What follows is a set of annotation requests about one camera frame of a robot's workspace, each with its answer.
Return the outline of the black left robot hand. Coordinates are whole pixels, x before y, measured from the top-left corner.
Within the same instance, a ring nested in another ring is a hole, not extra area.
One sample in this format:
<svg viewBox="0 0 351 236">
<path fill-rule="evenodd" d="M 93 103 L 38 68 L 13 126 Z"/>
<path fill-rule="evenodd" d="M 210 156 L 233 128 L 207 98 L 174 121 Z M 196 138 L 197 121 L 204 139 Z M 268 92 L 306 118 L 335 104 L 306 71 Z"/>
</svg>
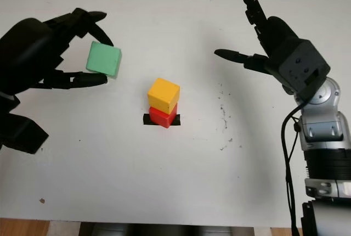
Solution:
<svg viewBox="0 0 351 236">
<path fill-rule="evenodd" d="M 106 16 L 104 12 L 76 8 L 44 22 L 27 18 L 15 24 L 1 37 L 1 92 L 15 95 L 29 88 L 70 89 L 106 84 L 106 75 L 57 69 L 75 37 L 90 34 L 104 45 L 113 45 L 97 25 Z"/>
</svg>

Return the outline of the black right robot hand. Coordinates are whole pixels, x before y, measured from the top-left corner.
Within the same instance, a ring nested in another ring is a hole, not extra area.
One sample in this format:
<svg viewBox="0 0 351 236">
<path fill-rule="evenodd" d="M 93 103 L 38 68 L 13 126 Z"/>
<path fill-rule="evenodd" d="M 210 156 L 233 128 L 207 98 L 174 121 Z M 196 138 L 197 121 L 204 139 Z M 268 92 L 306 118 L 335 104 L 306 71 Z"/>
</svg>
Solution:
<svg viewBox="0 0 351 236">
<path fill-rule="evenodd" d="M 231 62 L 244 65 L 245 69 L 270 74 L 266 69 L 270 57 L 285 39 L 296 37 L 294 31 L 280 18 L 275 16 L 266 17 L 258 0 L 243 0 L 246 4 L 245 14 L 257 34 L 257 38 L 263 47 L 266 56 L 254 54 L 244 55 L 229 49 L 216 49 L 214 54 Z"/>
</svg>

